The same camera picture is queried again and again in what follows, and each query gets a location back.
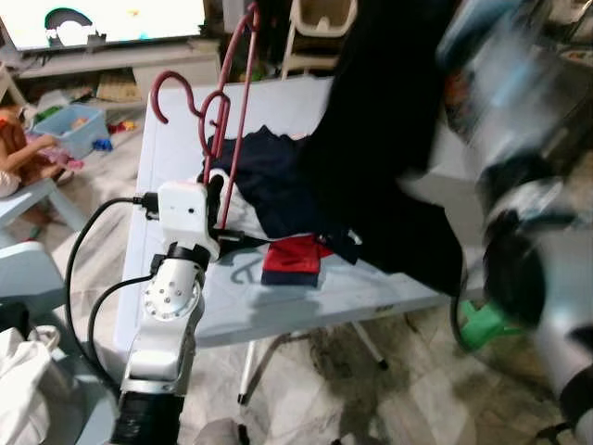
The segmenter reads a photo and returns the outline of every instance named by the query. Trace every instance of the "tiled floor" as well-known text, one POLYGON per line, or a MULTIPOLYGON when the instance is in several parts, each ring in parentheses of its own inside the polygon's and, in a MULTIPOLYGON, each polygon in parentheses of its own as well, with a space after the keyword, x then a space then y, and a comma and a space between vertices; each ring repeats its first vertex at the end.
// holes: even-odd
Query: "tiled floor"
MULTIPOLYGON (((112 153, 94 153, 63 191, 89 213, 109 197, 133 194, 142 130, 118 134, 112 153)), ((121 277, 130 209, 118 206, 97 223, 82 247, 73 284, 80 332, 90 305, 121 277)), ((25 237, 17 222, 13 231, 25 237)), ((64 268, 73 241, 51 224, 42 241, 64 268)), ((97 321, 99 342, 111 344, 117 296, 97 321)), ((549 398, 537 358, 524 337, 504 338, 482 351, 529 386, 501 376, 460 353, 448 327, 447 308, 364 324, 389 362, 382 371, 348 325, 300 338, 258 343, 259 368, 246 407, 236 403, 246 345, 201 350, 183 411, 180 443, 206 422, 232 417, 248 427, 255 445, 328 444, 352 433, 362 444, 503 445, 535 442, 543 427, 561 421, 549 398)), ((562 443, 574 443, 570 433, 562 443)))

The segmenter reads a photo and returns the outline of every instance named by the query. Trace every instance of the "blue plastic bin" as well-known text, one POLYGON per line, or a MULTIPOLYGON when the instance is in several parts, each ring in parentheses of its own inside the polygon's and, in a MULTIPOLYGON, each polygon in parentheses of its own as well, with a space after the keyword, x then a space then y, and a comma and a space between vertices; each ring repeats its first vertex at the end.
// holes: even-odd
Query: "blue plastic bin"
POLYGON ((51 134, 75 159, 82 159, 93 151, 93 142, 108 139, 105 111, 85 105, 72 104, 61 109, 33 127, 36 134, 51 134), (79 118, 88 121, 75 130, 71 125, 79 118))

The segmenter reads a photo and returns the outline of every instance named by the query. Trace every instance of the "green object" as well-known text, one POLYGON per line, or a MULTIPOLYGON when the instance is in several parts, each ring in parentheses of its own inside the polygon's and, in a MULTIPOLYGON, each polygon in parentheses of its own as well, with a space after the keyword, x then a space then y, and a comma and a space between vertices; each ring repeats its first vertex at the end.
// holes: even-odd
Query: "green object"
POLYGON ((37 226, 33 227, 29 232, 28 240, 29 241, 36 240, 39 237, 39 235, 41 234, 41 231, 42 231, 41 227, 37 227, 37 226))
POLYGON ((479 350, 495 337, 514 336, 523 332, 518 327, 509 327, 509 321, 492 303, 476 309, 470 301, 463 301, 461 310, 467 317, 461 335, 472 350, 479 350))
POLYGON ((37 123, 49 118, 52 114, 60 111, 61 109, 63 109, 63 107, 61 107, 60 105, 55 105, 53 107, 50 107, 44 112, 37 113, 35 115, 35 118, 33 119, 33 121, 35 124, 37 124, 37 123))
POLYGON ((252 82, 259 82, 266 77, 266 72, 260 68, 254 68, 251 71, 251 81, 252 82))

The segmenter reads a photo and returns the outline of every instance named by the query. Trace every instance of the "tv stand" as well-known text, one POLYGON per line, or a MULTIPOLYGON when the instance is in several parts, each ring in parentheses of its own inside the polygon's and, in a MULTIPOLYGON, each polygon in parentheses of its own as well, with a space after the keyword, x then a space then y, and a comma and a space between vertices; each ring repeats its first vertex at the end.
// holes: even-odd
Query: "tv stand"
POLYGON ((36 79, 89 71, 132 68, 142 94, 148 99, 152 82, 163 70, 175 70, 192 85, 215 84, 221 72, 218 42, 190 40, 174 44, 141 44, 134 47, 107 48, 92 53, 52 55, 41 67, 28 68, 17 79, 36 79))

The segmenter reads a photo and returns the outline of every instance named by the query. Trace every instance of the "white bag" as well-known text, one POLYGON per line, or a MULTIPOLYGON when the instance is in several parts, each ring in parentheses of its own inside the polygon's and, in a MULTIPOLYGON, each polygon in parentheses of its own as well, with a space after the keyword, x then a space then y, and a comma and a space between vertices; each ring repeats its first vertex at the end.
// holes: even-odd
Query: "white bag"
POLYGON ((40 326, 25 341, 15 328, 0 333, 0 445, 38 445, 49 429, 49 412, 39 381, 59 341, 53 326, 40 326))

